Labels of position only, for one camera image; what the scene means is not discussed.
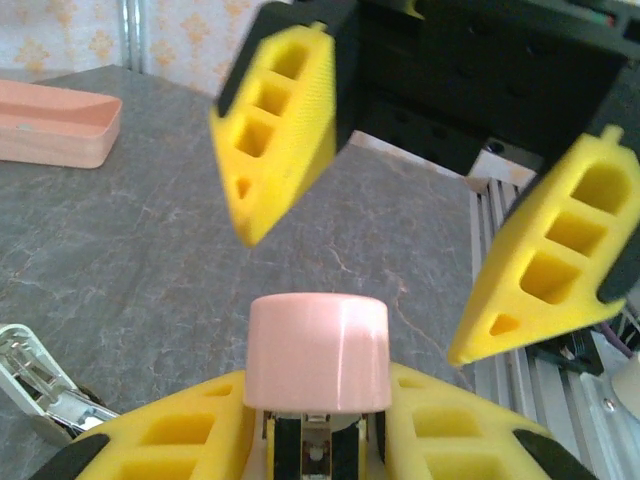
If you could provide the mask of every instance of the countertop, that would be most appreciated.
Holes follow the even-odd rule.
[[[32,328],[109,408],[242,368],[251,301],[291,291],[386,302],[393,360],[472,388],[445,360],[471,289],[462,180],[349,146],[247,250],[218,180],[210,98],[118,67],[46,83],[122,98],[122,130],[97,170],[0,162],[0,322]],[[0,478],[55,451],[0,393]]]

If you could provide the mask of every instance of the pink container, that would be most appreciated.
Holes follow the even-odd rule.
[[[367,297],[287,293],[251,304],[245,404],[367,413],[391,405],[387,307]]]

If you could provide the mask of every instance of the purple wire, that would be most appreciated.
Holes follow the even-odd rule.
[[[609,343],[614,347],[616,347],[618,350],[620,350],[625,357],[627,358],[633,357],[633,352],[631,351],[631,349],[627,347],[622,340],[620,340],[620,338],[611,329],[608,323],[602,322],[600,324],[600,331],[605,336],[605,338],[609,341]]]

